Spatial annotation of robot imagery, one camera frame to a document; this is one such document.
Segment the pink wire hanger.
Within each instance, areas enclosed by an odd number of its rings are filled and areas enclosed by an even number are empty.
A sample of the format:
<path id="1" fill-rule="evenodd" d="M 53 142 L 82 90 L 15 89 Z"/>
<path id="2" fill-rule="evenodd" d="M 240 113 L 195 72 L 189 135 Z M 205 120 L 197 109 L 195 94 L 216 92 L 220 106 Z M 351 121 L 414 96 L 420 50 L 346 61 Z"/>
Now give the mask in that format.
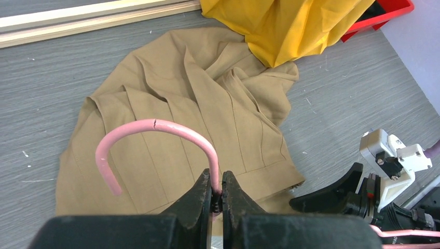
<path id="1" fill-rule="evenodd" d="M 180 124 L 160 120 L 160 119 L 144 119 L 127 124 L 123 124 L 120 127 L 115 128 L 102 138 L 95 151 L 95 162 L 98 170 L 105 180 L 107 186 L 110 188 L 114 195 L 120 195 L 122 193 L 121 187 L 117 182 L 111 168 L 108 165 L 107 154 L 111 147 L 120 139 L 141 132 L 159 131 L 169 134 L 173 134 L 184 138 L 199 148 L 201 148 L 206 154 L 209 161 L 209 177 L 210 187 L 214 197 L 220 197 L 222 189 L 219 186 L 219 173 L 218 173 L 218 156 L 212 146 L 212 144 L 205 139 L 202 135 L 194 130 L 182 126 Z M 398 237 L 398 236 L 423 236 L 423 237 L 438 237 L 439 231 L 426 231 L 426 230 L 397 230 L 397 231 L 381 231 L 380 228 L 374 225 L 370 225 L 373 230 L 381 238 Z M 395 245 L 383 245 L 382 248 L 439 248 L 439 243 L 430 244 L 395 244 Z"/>

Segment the tan brown garment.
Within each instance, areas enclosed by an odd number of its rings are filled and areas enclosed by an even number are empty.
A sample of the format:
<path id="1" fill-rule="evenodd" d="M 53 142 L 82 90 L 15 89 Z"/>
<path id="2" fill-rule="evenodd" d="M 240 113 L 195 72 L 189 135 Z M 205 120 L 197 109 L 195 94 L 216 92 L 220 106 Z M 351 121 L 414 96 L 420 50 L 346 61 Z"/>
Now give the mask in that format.
<path id="1" fill-rule="evenodd" d="M 115 196 L 95 164 L 105 134 L 126 123 L 162 119 L 186 126 L 215 148 L 221 172 L 232 171 L 254 200 L 298 186 L 280 130 L 299 78 L 296 64 L 265 67 L 244 37 L 225 28 L 174 30 L 129 53 L 88 96 L 60 156 L 56 215 L 159 213 L 186 193 L 209 163 L 193 143 L 172 134 L 125 137 L 108 164 Z"/>

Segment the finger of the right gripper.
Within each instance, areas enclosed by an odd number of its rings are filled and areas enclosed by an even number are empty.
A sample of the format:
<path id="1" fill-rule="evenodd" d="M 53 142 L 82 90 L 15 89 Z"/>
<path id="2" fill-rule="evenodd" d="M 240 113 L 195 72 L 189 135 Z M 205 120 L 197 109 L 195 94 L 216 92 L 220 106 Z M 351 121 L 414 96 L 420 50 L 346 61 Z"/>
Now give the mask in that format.
<path id="1" fill-rule="evenodd" d="M 342 214 L 359 209 L 360 197 L 356 194 L 363 165 L 355 162 L 339 180 L 315 192 L 292 198 L 290 207 L 302 213 Z"/>

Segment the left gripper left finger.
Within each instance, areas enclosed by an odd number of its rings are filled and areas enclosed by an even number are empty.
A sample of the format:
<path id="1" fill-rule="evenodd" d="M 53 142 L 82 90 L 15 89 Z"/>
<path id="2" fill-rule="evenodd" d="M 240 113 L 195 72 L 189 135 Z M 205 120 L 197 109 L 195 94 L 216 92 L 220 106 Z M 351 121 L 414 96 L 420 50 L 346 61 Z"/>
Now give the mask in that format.
<path id="1" fill-rule="evenodd" d="M 29 248 L 210 248 L 212 189 L 209 169 L 160 214 L 58 216 Z"/>

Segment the yellow pleated skirt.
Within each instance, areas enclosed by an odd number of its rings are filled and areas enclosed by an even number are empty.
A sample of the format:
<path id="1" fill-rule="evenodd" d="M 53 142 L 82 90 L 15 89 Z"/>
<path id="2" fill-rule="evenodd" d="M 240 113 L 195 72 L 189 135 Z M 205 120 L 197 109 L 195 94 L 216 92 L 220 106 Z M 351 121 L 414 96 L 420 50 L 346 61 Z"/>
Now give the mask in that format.
<path id="1" fill-rule="evenodd" d="M 245 38 L 267 67 L 321 54 L 337 43 L 373 1 L 201 1 L 202 15 Z"/>

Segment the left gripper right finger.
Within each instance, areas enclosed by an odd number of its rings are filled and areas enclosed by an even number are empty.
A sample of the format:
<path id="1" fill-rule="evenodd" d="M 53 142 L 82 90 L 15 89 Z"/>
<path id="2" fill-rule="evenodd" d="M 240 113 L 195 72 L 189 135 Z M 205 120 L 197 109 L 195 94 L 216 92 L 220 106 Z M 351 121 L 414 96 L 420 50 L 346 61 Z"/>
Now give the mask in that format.
<path id="1" fill-rule="evenodd" d="M 358 217 L 268 213 L 231 171 L 223 174 L 222 188 L 224 248 L 382 248 Z"/>

